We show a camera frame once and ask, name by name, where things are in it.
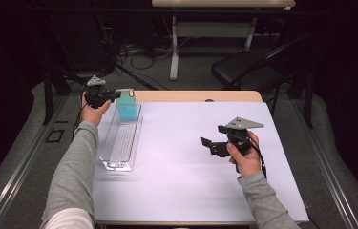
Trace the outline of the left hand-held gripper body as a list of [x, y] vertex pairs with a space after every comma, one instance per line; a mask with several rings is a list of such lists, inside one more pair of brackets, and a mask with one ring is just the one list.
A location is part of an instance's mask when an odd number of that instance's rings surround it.
[[90, 107], [97, 109], [106, 101], [113, 100], [112, 94], [105, 85], [106, 81], [95, 75], [87, 82], [85, 100]]

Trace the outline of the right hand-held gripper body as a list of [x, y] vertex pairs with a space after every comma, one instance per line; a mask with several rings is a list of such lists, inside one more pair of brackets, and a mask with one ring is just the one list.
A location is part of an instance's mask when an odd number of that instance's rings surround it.
[[249, 137], [248, 130], [250, 128], [262, 128], [263, 124], [251, 121], [241, 117], [235, 117], [227, 124], [222, 125], [231, 130], [230, 134], [227, 134], [226, 142], [212, 142], [213, 146], [209, 148], [210, 154], [226, 157], [230, 156], [226, 150], [226, 144], [232, 143], [242, 155], [246, 155], [252, 147], [251, 138]]

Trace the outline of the teal phone case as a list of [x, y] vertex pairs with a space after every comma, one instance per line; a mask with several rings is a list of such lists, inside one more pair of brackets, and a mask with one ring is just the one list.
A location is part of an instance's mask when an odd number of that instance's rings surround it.
[[135, 91], [133, 89], [118, 89], [120, 97], [116, 100], [119, 118], [123, 122], [137, 120]]

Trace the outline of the clear plastic bin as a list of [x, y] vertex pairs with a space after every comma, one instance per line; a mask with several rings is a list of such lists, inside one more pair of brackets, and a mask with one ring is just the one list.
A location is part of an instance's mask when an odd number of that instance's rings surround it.
[[123, 122], [114, 111], [99, 159], [107, 171], [131, 172], [135, 166], [137, 145], [142, 126], [141, 106], [136, 104], [137, 120]]

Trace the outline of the person's left hand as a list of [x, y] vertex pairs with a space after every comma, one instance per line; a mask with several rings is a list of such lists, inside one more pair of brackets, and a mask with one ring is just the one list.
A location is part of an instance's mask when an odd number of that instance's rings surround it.
[[109, 110], [111, 101], [107, 100], [101, 107], [94, 109], [90, 107], [85, 99], [85, 93], [81, 96], [80, 121], [90, 121], [98, 126], [102, 116]]

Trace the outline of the person's right hand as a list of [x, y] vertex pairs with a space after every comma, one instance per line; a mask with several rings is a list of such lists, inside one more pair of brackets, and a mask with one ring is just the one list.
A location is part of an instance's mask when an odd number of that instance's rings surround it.
[[232, 143], [226, 145], [226, 149], [231, 155], [229, 162], [236, 165], [242, 177], [250, 177], [262, 169], [259, 155], [259, 139], [251, 131], [248, 134], [251, 138], [252, 147], [246, 155], [242, 155]]

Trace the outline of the white table sheet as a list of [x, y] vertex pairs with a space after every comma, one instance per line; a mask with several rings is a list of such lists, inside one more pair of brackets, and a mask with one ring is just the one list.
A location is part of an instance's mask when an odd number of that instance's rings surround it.
[[130, 172], [95, 165], [95, 218], [105, 224], [247, 224], [254, 218], [234, 165], [201, 141], [224, 142], [235, 117], [260, 123], [267, 178], [297, 222], [307, 213], [267, 106], [261, 102], [144, 102]]

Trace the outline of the black metal stand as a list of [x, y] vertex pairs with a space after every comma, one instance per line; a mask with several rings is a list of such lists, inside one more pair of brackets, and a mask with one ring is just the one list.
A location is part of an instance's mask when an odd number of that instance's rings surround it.
[[47, 28], [47, 34], [40, 37], [40, 45], [43, 50], [43, 58], [47, 64], [44, 73], [44, 94], [45, 94], [45, 119], [44, 125], [47, 125], [54, 116], [53, 89], [61, 96], [67, 96], [71, 88], [67, 81], [72, 80], [77, 84], [84, 86], [87, 80], [73, 73], [66, 63], [66, 57], [63, 54], [62, 42], [58, 39], [52, 23], [44, 20]]
[[300, 71], [288, 91], [288, 96], [292, 99], [300, 98], [302, 93], [304, 96], [303, 117], [306, 125], [312, 129], [312, 100], [313, 100], [314, 74], [311, 70]]

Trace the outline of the black folding chair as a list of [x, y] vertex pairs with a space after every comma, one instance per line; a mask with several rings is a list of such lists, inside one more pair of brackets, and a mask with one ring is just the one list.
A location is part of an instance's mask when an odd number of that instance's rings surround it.
[[250, 51], [234, 53], [214, 63], [211, 74], [220, 81], [224, 90], [257, 91], [260, 94], [274, 90], [274, 96], [268, 99], [272, 103], [271, 112], [274, 112], [281, 85], [302, 71], [288, 72], [285, 69], [286, 60], [311, 40], [311, 34], [303, 35], [264, 56]]

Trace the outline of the white-framed desk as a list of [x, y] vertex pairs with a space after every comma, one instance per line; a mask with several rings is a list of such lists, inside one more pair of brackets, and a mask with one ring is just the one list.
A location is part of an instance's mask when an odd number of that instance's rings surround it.
[[[152, 0], [156, 8], [173, 9], [290, 9], [295, 6], [295, 0]], [[180, 22], [172, 17], [171, 49], [172, 62], [170, 79], [178, 79], [179, 52], [178, 38], [182, 37], [242, 37], [245, 39], [244, 49], [249, 50], [256, 28], [257, 18], [249, 22]]]

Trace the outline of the metal floor rail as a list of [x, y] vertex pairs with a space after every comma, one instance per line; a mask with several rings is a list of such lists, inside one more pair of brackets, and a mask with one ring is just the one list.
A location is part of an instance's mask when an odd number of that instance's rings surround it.
[[26, 124], [0, 165], [0, 223], [28, 175], [40, 145], [67, 101], [67, 96], [58, 96], [53, 114], [46, 120], [44, 101], [35, 99]]
[[316, 161], [324, 177], [326, 186], [335, 202], [344, 225], [347, 229], [358, 229], [358, 220], [347, 200], [347, 196], [342, 186], [340, 185], [337, 177], [335, 176], [335, 173], [330, 166], [325, 150], [315, 135], [314, 130], [306, 124], [303, 103], [299, 100], [292, 100], [291, 104], [297, 113], [299, 122], [303, 126], [303, 130], [309, 141], [311, 149], [316, 156]]

